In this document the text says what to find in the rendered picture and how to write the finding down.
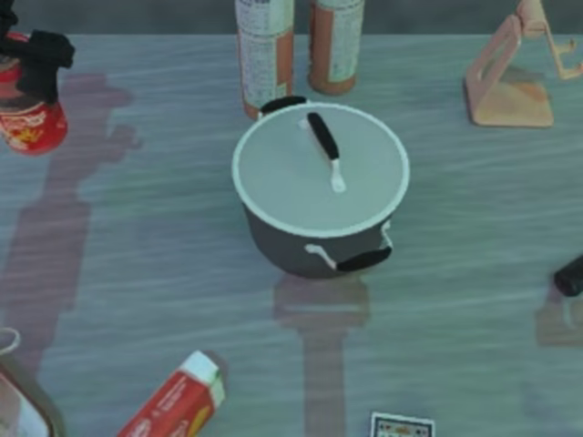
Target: cooking pot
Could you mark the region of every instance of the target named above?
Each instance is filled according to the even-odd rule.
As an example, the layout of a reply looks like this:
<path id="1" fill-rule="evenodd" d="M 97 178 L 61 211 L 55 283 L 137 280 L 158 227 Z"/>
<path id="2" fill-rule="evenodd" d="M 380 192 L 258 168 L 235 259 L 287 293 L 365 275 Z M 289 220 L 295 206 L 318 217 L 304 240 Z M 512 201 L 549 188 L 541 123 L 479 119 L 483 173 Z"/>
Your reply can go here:
<path id="1" fill-rule="evenodd" d="M 409 159 L 369 114 L 284 97 L 240 139 L 232 177 L 259 251 L 292 275 L 327 279 L 391 256 Z"/>

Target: card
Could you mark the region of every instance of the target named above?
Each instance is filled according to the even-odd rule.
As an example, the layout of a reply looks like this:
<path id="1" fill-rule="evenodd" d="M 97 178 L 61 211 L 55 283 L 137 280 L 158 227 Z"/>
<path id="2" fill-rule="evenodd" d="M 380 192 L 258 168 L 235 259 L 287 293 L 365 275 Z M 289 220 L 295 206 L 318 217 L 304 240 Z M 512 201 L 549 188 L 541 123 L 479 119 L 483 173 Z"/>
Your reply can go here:
<path id="1" fill-rule="evenodd" d="M 435 437 L 435 422 L 417 417 L 373 412 L 370 437 Z"/>

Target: toothpaste tube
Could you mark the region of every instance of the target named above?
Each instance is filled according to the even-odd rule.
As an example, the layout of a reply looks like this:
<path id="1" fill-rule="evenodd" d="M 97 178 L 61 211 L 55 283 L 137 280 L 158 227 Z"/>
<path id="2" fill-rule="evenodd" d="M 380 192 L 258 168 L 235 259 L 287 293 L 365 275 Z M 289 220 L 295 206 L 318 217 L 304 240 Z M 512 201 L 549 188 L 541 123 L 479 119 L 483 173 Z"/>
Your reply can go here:
<path id="1" fill-rule="evenodd" d="M 118 437 L 194 437 L 225 400 L 219 366 L 192 353 L 118 433 Z"/>

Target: wooden surface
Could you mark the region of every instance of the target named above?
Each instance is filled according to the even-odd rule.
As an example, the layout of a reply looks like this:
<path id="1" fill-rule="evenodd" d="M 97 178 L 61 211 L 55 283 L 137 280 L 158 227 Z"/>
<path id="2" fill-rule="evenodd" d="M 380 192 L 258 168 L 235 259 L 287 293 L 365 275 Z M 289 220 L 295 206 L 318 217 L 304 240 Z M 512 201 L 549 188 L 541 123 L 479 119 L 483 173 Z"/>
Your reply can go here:
<path id="1" fill-rule="evenodd" d="M 543 42 L 517 62 L 546 76 L 556 125 L 527 130 L 467 121 L 462 77 L 484 37 L 368 36 L 337 98 L 309 91 L 299 38 L 297 93 L 379 117 L 412 164 L 394 257 L 329 286 L 369 306 L 341 343 L 350 318 L 314 316 L 325 333 L 299 335 L 273 317 L 294 291 L 253 247 L 230 181 L 251 124 L 234 36 L 74 39 L 66 143 L 0 156 L 0 317 L 69 435 L 114 435 L 196 349 L 229 364 L 201 437 L 364 436 L 371 410 L 429 416 L 448 437 L 583 432 L 583 350 L 536 339 L 549 274 L 583 248 L 583 80 L 558 81 Z"/>

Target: wooden table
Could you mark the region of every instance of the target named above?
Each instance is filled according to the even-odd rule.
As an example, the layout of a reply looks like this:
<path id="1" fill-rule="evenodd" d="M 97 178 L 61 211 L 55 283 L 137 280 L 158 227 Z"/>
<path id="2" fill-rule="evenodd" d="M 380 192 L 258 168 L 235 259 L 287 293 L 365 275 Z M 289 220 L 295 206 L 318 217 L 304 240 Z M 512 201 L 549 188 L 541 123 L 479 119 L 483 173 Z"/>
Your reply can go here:
<path id="1" fill-rule="evenodd" d="M 229 364 L 201 437 L 364 436 L 372 410 L 429 416 L 449 437 L 583 432 L 583 340 L 539 347 L 535 323 L 550 272 L 583 248 L 583 81 L 561 83 L 525 43 L 518 62 L 546 75 L 556 125 L 474 127 L 462 77 L 485 41 L 367 36 L 357 87 L 330 98 L 307 87 L 298 38 L 297 94 L 374 114 L 412 163 L 394 257 L 337 285 L 368 319 L 336 350 L 314 334 L 313 351 L 273 318 L 283 275 L 231 185 L 251 124 L 234 36 L 74 37 L 66 143 L 0 157 L 0 316 L 68 435 L 114 435 L 196 349 Z"/>

